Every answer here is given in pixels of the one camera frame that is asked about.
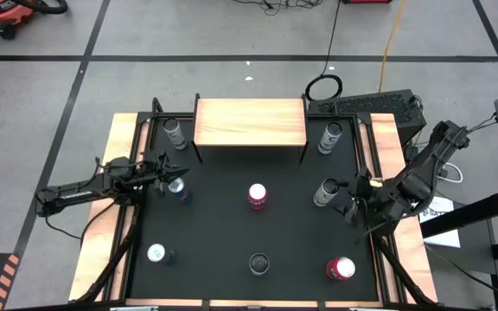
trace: can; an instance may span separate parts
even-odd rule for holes
[[[147,250],[147,258],[153,263],[173,264],[176,262],[176,253],[162,244],[153,244]]]
[[[348,280],[354,274],[354,263],[347,257],[338,257],[326,264],[326,275],[332,280]]]
[[[342,136],[343,128],[338,123],[330,123],[326,126],[322,138],[318,143],[318,151],[323,155],[328,155],[335,147],[337,140]]]
[[[338,193],[339,185],[337,184],[337,181],[335,179],[328,178],[323,181],[318,190],[316,190],[315,196],[312,197],[312,200],[315,202],[316,206],[326,206]]]
[[[174,179],[169,184],[169,190],[176,197],[178,197],[182,204],[188,204],[189,202],[191,202],[191,193],[189,192],[189,190],[187,190],[186,184],[182,178],[178,177]]]
[[[249,194],[247,197],[249,199],[249,206],[258,211],[265,208],[268,193],[266,192],[265,186],[261,184],[253,184],[249,187]]]
[[[188,146],[188,142],[186,142],[186,138],[182,134],[182,129],[180,128],[178,120],[174,118],[167,119],[164,121],[163,128],[174,148],[182,150]]]
[[[249,258],[249,269],[254,276],[263,276],[270,268],[270,260],[263,253],[256,253]]]

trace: gray concrete floor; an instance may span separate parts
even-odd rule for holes
[[[103,0],[68,0],[63,16],[37,16],[0,55],[83,55]],[[498,37],[498,1],[481,0]],[[332,55],[382,55],[399,1],[342,5]],[[266,16],[257,5],[229,0],[111,0],[94,55],[324,55],[335,1],[312,10]],[[392,55],[496,56],[471,0],[410,0]],[[0,252],[12,252],[29,209],[57,124],[79,70],[78,61],[0,61]],[[323,68],[322,61],[90,62],[56,158],[50,184],[84,179],[102,156],[112,115],[147,111],[158,96],[166,111],[191,111],[195,93],[217,98],[293,98]],[[380,63],[331,62],[344,96],[377,92]],[[428,121],[472,126],[490,117],[498,98],[498,62],[389,62],[383,91],[411,88]],[[316,86],[326,97],[334,86]],[[460,185],[439,189],[471,203],[498,192],[498,128],[471,136],[451,159]],[[88,206],[69,208],[54,225],[80,234]],[[79,254],[76,240],[37,220],[8,308],[65,303]],[[439,301],[463,308],[493,303],[489,290],[430,258]]]

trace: white paper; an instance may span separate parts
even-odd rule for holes
[[[453,201],[441,197],[433,197],[430,206],[419,214],[420,223],[430,219],[434,219],[444,213],[449,213],[455,210]],[[458,230],[453,230],[446,233],[438,234],[437,236],[425,238],[427,244],[443,245],[460,248],[460,240],[458,239]]]

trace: red can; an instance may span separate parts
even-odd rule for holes
[[[326,264],[326,275],[332,280],[348,280],[354,274],[354,263],[347,257],[338,257]]]
[[[249,188],[249,206],[254,210],[261,210],[265,208],[266,198],[268,194],[266,193],[265,186],[261,184],[254,184]]]

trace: vacuum hose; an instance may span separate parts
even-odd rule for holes
[[[66,0],[57,0],[57,2],[59,3],[58,7],[50,7],[43,1],[36,0],[13,0],[13,2],[42,14],[63,14],[68,10],[68,4]]]

